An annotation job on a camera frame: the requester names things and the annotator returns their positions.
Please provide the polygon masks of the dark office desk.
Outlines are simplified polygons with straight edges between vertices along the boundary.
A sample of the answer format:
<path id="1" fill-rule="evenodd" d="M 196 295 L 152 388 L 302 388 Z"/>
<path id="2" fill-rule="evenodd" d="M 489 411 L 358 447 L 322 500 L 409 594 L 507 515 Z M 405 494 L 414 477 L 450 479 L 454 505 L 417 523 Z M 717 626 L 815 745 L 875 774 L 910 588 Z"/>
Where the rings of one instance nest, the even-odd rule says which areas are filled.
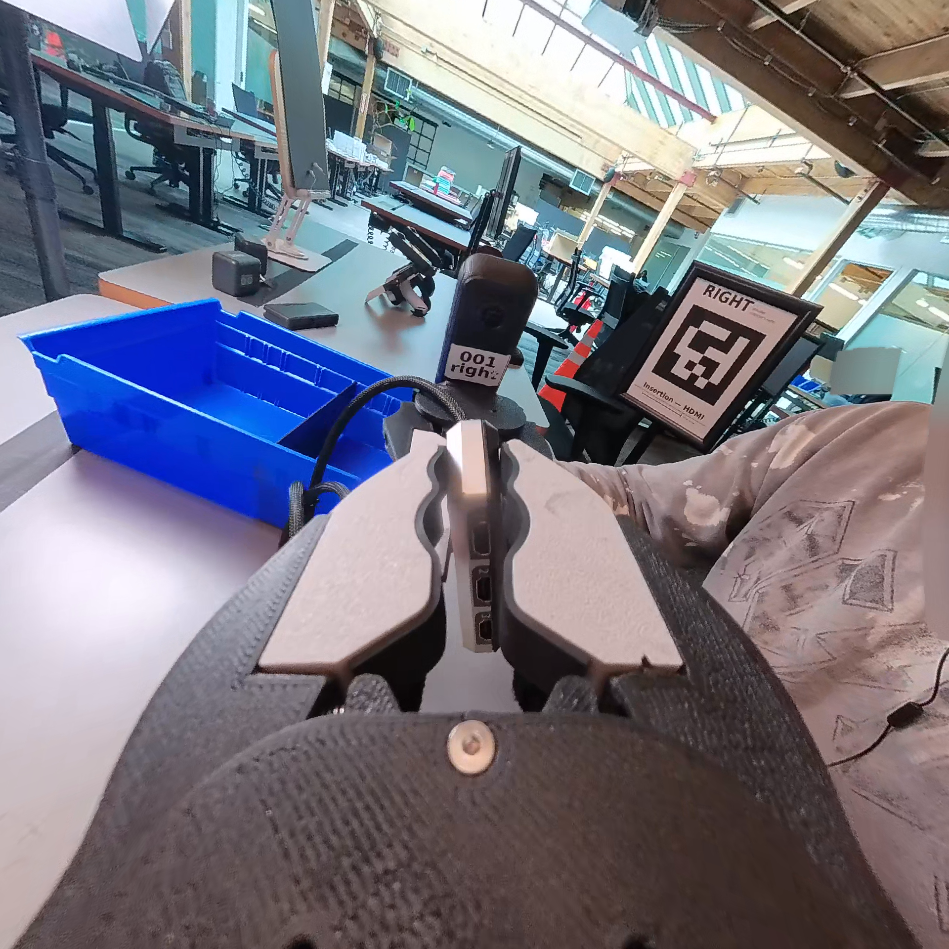
<path id="1" fill-rule="evenodd" d="M 148 87 L 119 80 L 107 74 L 69 68 L 65 62 L 41 52 L 31 54 L 32 63 L 41 73 L 51 77 L 61 89 L 89 100 L 92 115 L 92 140 L 96 159 L 95 179 L 99 194 L 101 224 L 73 216 L 78 223 L 88 224 L 106 235 L 134 244 L 154 253 L 162 253 L 159 243 L 125 230 L 120 197 L 120 177 L 115 150 L 112 113 L 131 118 L 147 118 L 172 125 L 176 143 L 189 150 L 191 184 L 188 205 L 163 205 L 174 213 L 209 231 L 231 236 L 236 229 L 223 222 L 216 212 L 215 153 L 230 150 L 234 145 L 231 127 L 220 125 L 209 115 L 182 100 L 172 100 L 174 114 L 162 116 L 156 109 L 157 96 Z"/>

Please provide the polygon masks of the framed tag sign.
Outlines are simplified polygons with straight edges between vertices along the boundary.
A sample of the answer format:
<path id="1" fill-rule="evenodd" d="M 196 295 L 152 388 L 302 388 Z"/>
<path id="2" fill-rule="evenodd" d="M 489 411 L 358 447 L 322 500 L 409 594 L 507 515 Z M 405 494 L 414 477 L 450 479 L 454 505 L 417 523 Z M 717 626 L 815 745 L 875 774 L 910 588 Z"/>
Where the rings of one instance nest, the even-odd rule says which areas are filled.
<path id="1" fill-rule="evenodd" d="M 694 447 L 715 447 L 823 306 L 694 261 L 618 399 Z"/>

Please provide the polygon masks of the black rolling office chair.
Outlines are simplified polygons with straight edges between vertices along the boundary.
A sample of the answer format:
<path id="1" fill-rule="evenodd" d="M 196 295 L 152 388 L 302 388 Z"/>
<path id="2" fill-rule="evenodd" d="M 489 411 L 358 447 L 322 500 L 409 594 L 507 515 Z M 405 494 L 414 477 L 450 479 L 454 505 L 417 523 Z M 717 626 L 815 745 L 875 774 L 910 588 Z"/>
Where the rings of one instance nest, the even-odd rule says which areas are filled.
<path id="1" fill-rule="evenodd" d="M 187 93 L 183 79 L 173 64 L 160 59 L 150 59 L 143 70 L 144 86 L 148 87 L 158 99 L 155 106 L 162 116 L 174 114 L 172 100 L 187 101 Z M 131 118 L 125 116 L 125 131 L 138 142 L 152 145 L 152 163 L 148 166 L 131 165 L 125 172 L 129 180 L 135 180 L 137 173 L 151 173 L 153 175 L 148 192 L 155 196 L 156 188 L 162 183 L 171 188 L 184 184 L 189 187 L 191 175 L 189 170 L 189 150 L 186 146 L 176 143 L 172 125 L 163 124 L 147 118 Z"/>

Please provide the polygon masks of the person's right forearm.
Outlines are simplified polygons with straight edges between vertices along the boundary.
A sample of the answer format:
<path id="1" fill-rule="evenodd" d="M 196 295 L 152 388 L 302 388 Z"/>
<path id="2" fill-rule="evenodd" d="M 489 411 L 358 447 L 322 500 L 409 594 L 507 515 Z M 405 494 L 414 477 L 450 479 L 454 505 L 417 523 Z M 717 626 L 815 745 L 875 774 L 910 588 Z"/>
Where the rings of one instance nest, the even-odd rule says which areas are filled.
<path id="1" fill-rule="evenodd" d="M 564 463 L 666 557 L 709 566 L 734 604 L 796 612 L 825 587 L 845 605 L 920 606 L 922 466 L 930 408 L 880 402 L 806 412 L 662 465 Z"/>

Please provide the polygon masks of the silver adapter hub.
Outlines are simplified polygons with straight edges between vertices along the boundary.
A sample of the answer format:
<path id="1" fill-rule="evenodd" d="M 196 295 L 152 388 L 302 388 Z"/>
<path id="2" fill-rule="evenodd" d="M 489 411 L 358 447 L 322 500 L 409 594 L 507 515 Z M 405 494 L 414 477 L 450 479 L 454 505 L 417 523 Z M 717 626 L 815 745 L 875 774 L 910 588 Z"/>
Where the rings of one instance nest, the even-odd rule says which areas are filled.
<path id="1" fill-rule="evenodd" d="M 504 561 L 500 440 L 486 421 L 460 421 L 446 434 L 450 575 L 461 640 L 474 653 L 499 647 Z"/>

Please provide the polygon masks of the black metal post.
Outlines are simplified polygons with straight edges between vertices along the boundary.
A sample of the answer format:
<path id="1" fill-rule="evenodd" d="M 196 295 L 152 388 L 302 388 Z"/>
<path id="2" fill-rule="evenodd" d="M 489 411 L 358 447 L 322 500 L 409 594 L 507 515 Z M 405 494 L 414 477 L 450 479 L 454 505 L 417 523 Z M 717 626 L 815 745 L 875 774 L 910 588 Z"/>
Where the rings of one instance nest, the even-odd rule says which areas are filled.
<path id="1" fill-rule="evenodd" d="M 8 105 L 15 127 L 18 175 L 25 196 L 35 254 L 48 302 L 70 294 L 56 191 L 44 146 L 34 81 L 27 14 L 1 3 L 1 54 Z"/>

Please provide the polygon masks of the blue plastic bin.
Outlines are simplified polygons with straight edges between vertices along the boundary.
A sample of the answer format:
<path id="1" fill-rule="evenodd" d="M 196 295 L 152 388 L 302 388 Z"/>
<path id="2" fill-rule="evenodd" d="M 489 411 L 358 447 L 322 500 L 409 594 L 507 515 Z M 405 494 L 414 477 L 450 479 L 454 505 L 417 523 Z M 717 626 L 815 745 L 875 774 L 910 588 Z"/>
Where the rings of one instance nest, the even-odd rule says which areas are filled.
<path id="1" fill-rule="evenodd" d="M 275 528 L 341 411 L 388 378 L 213 299 L 20 339 L 73 444 Z"/>

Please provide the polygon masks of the black computer monitor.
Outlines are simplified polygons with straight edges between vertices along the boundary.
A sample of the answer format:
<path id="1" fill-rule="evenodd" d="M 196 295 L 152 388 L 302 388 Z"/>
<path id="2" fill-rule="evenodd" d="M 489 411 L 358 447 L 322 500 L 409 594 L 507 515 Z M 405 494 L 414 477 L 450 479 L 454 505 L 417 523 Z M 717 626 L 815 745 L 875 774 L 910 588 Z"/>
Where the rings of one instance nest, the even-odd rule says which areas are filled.
<path id="1" fill-rule="evenodd" d="M 485 241 L 496 242 L 503 235 L 508 211 L 514 196 L 521 158 L 522 147 L 520 145 L 508 149 L 505 153 L 497 184 L 493 189 L 491 211 L 482 234 Z"/>

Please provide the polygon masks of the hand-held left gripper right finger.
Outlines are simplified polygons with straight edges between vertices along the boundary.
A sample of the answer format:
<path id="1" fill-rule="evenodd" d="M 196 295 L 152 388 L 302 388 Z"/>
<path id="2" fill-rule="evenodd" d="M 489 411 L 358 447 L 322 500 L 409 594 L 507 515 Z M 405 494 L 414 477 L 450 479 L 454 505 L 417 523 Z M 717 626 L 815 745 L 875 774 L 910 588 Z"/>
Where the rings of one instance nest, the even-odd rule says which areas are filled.
<path id="1" fill-rule="evenodd" d="M 501 447 L 500 648 L 529 682 L 607 682 L 683 666 L 656 596 L 610 506 L 521 441 Z"/>

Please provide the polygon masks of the flat black box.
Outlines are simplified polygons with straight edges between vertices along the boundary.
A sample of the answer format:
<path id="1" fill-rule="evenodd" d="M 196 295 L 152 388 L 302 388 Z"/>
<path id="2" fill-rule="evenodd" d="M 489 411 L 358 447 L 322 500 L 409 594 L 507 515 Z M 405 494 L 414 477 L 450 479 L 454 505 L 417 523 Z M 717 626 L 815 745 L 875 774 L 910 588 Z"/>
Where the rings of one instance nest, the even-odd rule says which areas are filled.
<path id="1" fill-rule="evenodd" d="M 269 302 L 264 305 L 264 317 L 294 332 L 335 327 L 340 319 L 336 310 L 317 302 Z"/>

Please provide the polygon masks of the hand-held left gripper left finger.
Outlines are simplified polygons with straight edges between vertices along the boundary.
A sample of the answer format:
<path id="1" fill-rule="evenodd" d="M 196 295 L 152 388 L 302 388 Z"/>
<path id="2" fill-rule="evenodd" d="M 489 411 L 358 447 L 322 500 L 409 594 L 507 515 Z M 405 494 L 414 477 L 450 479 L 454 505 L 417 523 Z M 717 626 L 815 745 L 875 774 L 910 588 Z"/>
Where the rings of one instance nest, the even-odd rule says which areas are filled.
<path id="1" fill-rule="evenodd" d="M 446 639 L 445 439 L 415 433 L 407 456 L 339 502 L 259 658 L 262 672 L 425 679 Z"/>

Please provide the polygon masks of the black clamp device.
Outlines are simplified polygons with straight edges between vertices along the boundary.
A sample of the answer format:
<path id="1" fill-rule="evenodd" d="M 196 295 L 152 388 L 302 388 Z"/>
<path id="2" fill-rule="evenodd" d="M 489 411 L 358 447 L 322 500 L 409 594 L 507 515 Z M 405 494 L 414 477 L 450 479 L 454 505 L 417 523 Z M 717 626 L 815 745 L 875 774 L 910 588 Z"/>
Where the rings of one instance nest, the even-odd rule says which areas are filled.
<path id="1" fill-rule="evenodd" d="M 377 288 L 366 294 L 364 303 L 383 298 L 391 306 L 408 306 L 411 314 L 425 318 L 435 290 L 434 277 L 442 263 L 440 253 L 417 231 L 394 225 L 387 231 L 390 244 L 407 260 Z"/>

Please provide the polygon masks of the orange traffic cone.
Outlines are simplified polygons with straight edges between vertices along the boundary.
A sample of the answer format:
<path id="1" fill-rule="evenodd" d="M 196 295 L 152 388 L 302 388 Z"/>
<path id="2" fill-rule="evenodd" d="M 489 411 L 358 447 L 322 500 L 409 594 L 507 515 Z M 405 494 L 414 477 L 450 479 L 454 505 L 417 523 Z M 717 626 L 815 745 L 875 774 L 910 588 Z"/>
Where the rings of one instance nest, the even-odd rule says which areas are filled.
<path id="1" fill-rule="evenodd" d="M 563 379 L 573 380 L 580 367 L 587 361 L 593 345 L 604 327 L 604 320 L 600 317 L 587 327 L 586 332 L 575 347 L 569 352 L 561 365 L 553 373 L 553 378 L 562 381 Z M 539 391 L 541 400 L 547 402 L 557 413 L 563 410 L 565 392 L 557 389 L 550 382 L 544 382 Z"/>

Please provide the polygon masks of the person's patterned shirt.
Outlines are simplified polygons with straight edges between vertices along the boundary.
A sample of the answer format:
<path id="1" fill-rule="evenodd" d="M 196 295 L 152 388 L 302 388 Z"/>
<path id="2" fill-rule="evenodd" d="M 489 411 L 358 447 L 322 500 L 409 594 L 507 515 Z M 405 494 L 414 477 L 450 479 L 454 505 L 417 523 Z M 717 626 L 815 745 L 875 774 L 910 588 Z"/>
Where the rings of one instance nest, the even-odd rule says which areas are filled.
<path id="1" fill-rule="evenodd" d="M 947 642 L 924 596 L 889 613 L 842 587 L 796 612 L 720 600 L 794 700 L 896 908 L 923 947 L 947 947 Z"/>

